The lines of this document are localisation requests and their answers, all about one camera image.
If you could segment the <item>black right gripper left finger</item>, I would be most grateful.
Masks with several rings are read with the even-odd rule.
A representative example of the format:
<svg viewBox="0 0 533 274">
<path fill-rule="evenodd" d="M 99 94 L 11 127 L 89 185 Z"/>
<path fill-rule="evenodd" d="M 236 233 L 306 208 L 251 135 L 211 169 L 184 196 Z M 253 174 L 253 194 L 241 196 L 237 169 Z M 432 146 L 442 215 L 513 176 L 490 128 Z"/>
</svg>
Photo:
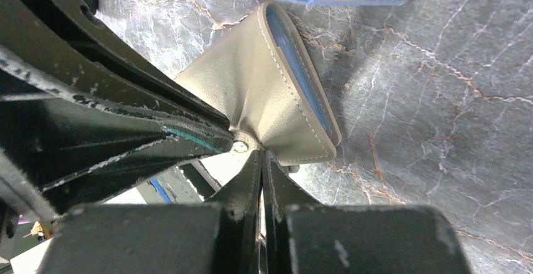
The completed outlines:
<svg viewBox="0 0 533 274">
<path fill-rule="evenodd" d="M 198 204 L 73 207 L 40 273 L 258 273 L 263 151 Z"/>
</svg>

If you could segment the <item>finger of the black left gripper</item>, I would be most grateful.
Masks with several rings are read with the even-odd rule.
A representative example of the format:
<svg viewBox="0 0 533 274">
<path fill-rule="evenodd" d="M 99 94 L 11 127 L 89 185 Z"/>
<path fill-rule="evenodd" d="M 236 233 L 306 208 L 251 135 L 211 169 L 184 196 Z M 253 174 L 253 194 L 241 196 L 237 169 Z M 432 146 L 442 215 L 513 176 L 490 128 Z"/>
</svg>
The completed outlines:
<svg viewBox="0 0 533 274">
<path fill-rule="evenodd" d="M 83 93 L 229 128 L 226 116 L 145 60 L 83 0 L 1 0 L 1 44 Z"/>
<path fill-rule="evenodd" d="M 225 120 L 101 99 L 1 49 L 1 202 L 16 214 L 58 217 L 232 140 Z"/>
</svg>

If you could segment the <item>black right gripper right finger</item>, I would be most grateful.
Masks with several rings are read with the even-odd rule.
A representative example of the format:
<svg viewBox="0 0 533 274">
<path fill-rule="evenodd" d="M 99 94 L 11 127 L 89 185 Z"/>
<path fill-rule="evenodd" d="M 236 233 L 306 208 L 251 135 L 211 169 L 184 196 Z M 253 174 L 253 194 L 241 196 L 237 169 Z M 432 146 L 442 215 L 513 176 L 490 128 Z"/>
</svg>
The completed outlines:
<svg viewBox="0 0 533 274">
<path fill-rule="evenodd" d="M 316 201 L 263 154 L 269 273 L 469 273 L 451 223 L 426 205 Z"/>
</svg>

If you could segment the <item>beige leather card holder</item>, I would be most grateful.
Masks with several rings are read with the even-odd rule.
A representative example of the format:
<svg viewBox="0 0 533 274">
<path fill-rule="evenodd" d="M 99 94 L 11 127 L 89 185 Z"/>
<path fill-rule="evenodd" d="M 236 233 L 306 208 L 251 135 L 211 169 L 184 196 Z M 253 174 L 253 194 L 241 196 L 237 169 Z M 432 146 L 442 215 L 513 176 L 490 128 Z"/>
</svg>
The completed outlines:
<svg viewBox="0 0 533 274">
<path fill-rule="evenodd" d="M 284 166 L 336 157 L 341 132 L 293 21 L 266 2 L 176 78 Z"/>
</svg>

